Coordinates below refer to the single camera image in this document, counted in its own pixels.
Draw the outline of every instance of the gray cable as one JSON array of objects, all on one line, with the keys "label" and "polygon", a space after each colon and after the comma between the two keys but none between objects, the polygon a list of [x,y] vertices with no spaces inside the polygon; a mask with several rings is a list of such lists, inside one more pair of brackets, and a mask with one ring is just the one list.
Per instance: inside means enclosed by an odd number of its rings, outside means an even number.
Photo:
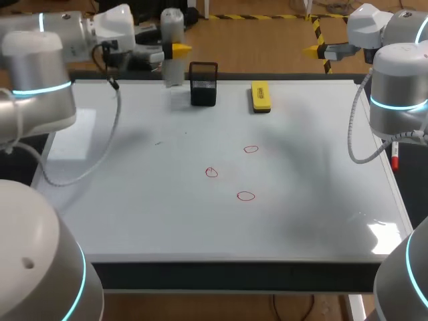
[{"label": "gray cable", "polygon": [[45,178],[45,180],[50,185],[55,186],[55,187],[65,187],[65,186],[73,185],[74,183],[77,183],[78,181],[82,180],[83,178],[88,176],[90,173],[95,171],[97,169],[97,167],[100,166],[100,164],[107,157],[107,154],[110,150],[110,147],[112,146],[113,137],[114,137],[114,134],[115,134],[116,129],[118,127],[120,113],[122,111],[122,96],[120,95],[120,90],[116,90],[116,101],[117,101],[116,115],[114,117],[112,131],[110,132],[110,136],[108,137],[108,141],[106,144],[106,148],[104,149],[104,152],[102,153],[101,157],[98,159],[98,161],[94,165],[92,165],[86,172],[81,174],[79,177],[76,177],[75,179],[72,179],[72,180],[66,181],[66,182],[55,182],[55,181],[53,181],[46,173],[46,168],[45,168],[45,165],[43,164],[43,159],[41,158],[40,154],[32,146],[29,146],[23,142],[18,142],[18,143],[16,143],[15,146],[22,148],[23,150],[26,150],[28,153],[30,153],[36,159],[36,161],[40,165],[43,177]]},{"label": "gray cable", "polygon": [[373,159],[378,157],[378,155],[380,155],[380,153],[382,153],[386,149],[386,147],[388,147],[392,142],[399,142],[400,140],[402,140],[404,138],[419,138],[421,140],[424,140],[425,142],[428,141],[428,135],[423,134],[423,132],[422,132],[422,134],[420,134],[418,132],[400,132],[398,134],[395,134],[395,135],[388,137],[385,140],[385,142],[378,148],[378,150],[376,150],[369,157],[367,157],[365,159],[356,159],[355,158],[354,152],[352,151],[352,127],[354,126],[355,110],[356,110],[356,105],[358,103],[358,99],[360,98],[361,92],[364,89],[364,87],[366,86],[370,77],[372,76],[372,73],[373,73],[373,69],[370,68],[370,70],[368,71],[368,74],[366,75],[366,77],[362,81],[361,85],[358,87],[358,90],[356,91],[356,94],[354,97],[354,102],[352,103],[352,109],[350,111],[350,116],[349,116],[348,153],[349,153],[350,159],[352,159],[352,161],[356,164],[365,164],[365,163],[372,161]]}]

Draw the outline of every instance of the hazard tape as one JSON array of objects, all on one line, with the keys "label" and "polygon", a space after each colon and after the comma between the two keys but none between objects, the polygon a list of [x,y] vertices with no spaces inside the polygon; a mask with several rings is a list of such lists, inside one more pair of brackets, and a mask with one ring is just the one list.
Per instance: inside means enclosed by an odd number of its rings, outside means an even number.
[{"label": "hazard tape", "polygon": [[347,15],[210,15],[209,20],[272,20],[272,19],[305,19],[317,18],[341,18],[348,21]]},{"label": "hazard tape", "polygon": [[[324,48],[324,46],[326,45],[326,42],[324,41],[324,37],[321,34],[320,18],[311,16],[310,19],[312,22],[312,27],[314,28],[314,31],[315,31],[316,41],[318,42],[318,45],[320,46],[320,48]],[[322,63],[324,65],[325,73],[332,74],[333,71],[332,71],[332,66],[330,65],[330,60],[323,59]]]}]

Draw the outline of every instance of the blue led ring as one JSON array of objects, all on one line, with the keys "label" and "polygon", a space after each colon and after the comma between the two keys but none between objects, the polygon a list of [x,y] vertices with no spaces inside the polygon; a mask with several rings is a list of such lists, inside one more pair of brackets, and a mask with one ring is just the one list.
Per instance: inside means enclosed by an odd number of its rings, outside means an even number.
[{"label": "blue led ring", "polygon": [[390,105],[385,105],[385,104],[381,104],[380,102],[377,102],[376,100],[373,99],[373,97],[370,97],[370,100],[376,106],[379,106],[379,107],[382,107],[382,108],[386,108],[386,109],[391,109],[391,110],[412,110],[412,109],[424,107],[424,105],[426,105],[426,103],[428,102],[428,99],[426,99],[424,102],[422,102],[422,103],[420,103],[418,105],[412,105],[412,106],[390,106]]},{"label": "blue led ring", "polygon": [[80,301],[80,298],[82,297],[83,289],[85,287],[85,282],[86,282],[86,260],[85,260],[85,255],[84,255],[84,253],[82,251],[82,248],[80,247],[79,244],[78,244],[78,246],[79,246],[79,249],[80,249],[80,253],[82,254],[82,261],[83,261],[82,283],[80,284],[80,289],[79,289],[78,295],[76,296],[76,299],[74,299],[72,307],[68,310],[66,316],[64,316],[61,321],[67,321],[68,318],[73,314],[74,310],[76,309],[76,306],[78,305],[78,303]]},{"label": "blue led ring", "polygon": [[412,267],[410,265],[410,253],[409,252],[410,252],[410,241],[412,239],[412,236],[413,236],[413,233],[409,236],[409,239],[407,240],[407,247],[406,247],[406,266],[407,266],[407,271],[409,273],[410,281],[412,282],[412,285],[413,285],[413,287],[414,287],[417,295],[419,296],[419,298],[421,299],[421,301],[424,303],[424,305],[428,308],[428,300],[423,295],[421,289],[417,285],[415,276],[413,275]]},{"label": "blue led ring", "polygon": [[30,96],[30,95],[38,95],[38,94],[45,94],[46,92],[55,92],[57,90],[61,90],[67,87],[70,87],[72,85],[72,82],[66,82],[65,84],[59,85],[59,86],[53,86],[43,89],[36,89],[36,90],[12,90],[12,93],[14,95],[20,95],[20,96]]}]

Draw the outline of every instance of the black cable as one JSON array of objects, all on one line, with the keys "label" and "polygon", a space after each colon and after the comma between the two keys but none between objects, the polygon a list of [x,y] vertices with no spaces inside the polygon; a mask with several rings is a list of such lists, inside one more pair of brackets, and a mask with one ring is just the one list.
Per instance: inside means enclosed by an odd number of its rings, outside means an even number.
[{"label": "black cable", "polygon": [[303,318],[300,319],[300,321],[305,321],[309,317],[310,313],[314,309],[314,305],[315,305],[315,295],[312,294],[310,296],[310,305],[309,305],[308,311],[305,313],[305,315],[303,316]]},{"label": "black cable", "polygon": [[[110,57],[110,48],[114,47],[114,46],[115,45],[112,45],[111,43],[108,43],[105,41],[103,41],[102,43],[98,43],[92,48],[91,56],[92,56],[92,61],[94,62],[95,66],[97,67],[98,71],[106,76],[108,83],[113,87],[113,89],[118,90],[119,84],[116,82],[116,80],[113,78],[113,76],[108,73],[108,60]],[[106,60],[106,63],[104,64],[105,65],[104,68],[100,65],[98,60],[95,58],[96,50],[100,47],[102,48],[103,58]]]},{"label": "black cable", "polygon": [[275,314],[275,320],[282,321],[280,314],[278,313],[278,309],[276,308],[276,295],[272,294],[271,299],[272,299],[272,308],[274,309],[274,314]]}]

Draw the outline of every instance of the black pen holder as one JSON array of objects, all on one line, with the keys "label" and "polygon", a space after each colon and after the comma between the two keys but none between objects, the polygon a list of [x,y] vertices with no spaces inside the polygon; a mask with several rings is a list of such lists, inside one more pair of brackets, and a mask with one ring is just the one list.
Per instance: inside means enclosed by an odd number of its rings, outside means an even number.
[{"label": "black pen holder", "polygon": [[190,63],[190,95],[193,106],[215,106],[218,67],[216,62]]}]

